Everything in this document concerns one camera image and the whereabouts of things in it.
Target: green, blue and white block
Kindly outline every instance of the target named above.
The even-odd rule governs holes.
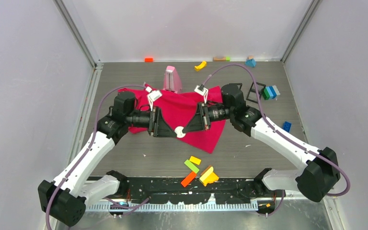
[[[276,98],[279,95],[280,95],[280,92],[278,91],[278,89],[277,89],[277,87],[275,85],[273,85],[273,86],[267,86],[263,90],[263,98],[265,100],[274,99],[274,98]]]

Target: white round object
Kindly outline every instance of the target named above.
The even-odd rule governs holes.
[[[178,138],[183,138],[185,136],[185,133],[183,133],[183,129],[184,127],[182,126],[177,126],[177,128],[175,128],[174,132],[177,134]]]

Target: pink toy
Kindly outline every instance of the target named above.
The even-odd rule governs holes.
[[[167,66],[164,73],[163,89],[174,93],[181,93],[183,85],[181,84],[180,76],[174,66]]]

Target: red block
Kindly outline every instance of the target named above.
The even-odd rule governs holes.
[[[195,172],[191,172],[183,181],[181,181],[181,185],[183,187],[187,187],[187,185],[196,177]]]
[[[152,57],[145,57],[145,62],[153,62],[153,58]]]

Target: gray table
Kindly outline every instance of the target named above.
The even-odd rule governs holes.
[[[106,63],[103,67],[98,90],[93,103],[84,143],[93,129],[94,112],[99,100],[106,92],[122,84],[148,84],[162,88],[164,71],[168,65],[175,66],[183,82],[184,92],[192,92],[197,84],[215,69],[227,62],[208,62],[203,70],[194,71],[195,62],[154,62],[154,63]],[[258,62],[252,69],[258,82],[268,86],[276,85],[281,93],[278,100],[263,100],[264,112],[276,124],[292,123],[291,134],[304,139],[303,130],[296,110],[283,63]],[[250,76],[239,67],[228,67],[216,74],[207,87],[223,86],[231,82],[243,83],[242,91],[247,94],[252,83]],[[113,105],[114,96],[106,99],[101,115]],[[153,138],[147,132],[125,135],[118,145],[98,164],[92,175],[104,175],[109,170],[119,171],[126,176],[169,176],[185,177],[189,170],[184,161],[191,155],[202,160],[200,169],[214,166],[219,177],[254,177],[262,169],[271,167],[289,170],[295,167],[279,153],[264,143],[236,131],[227,121],[214,152],[208,154],[174,138]]]

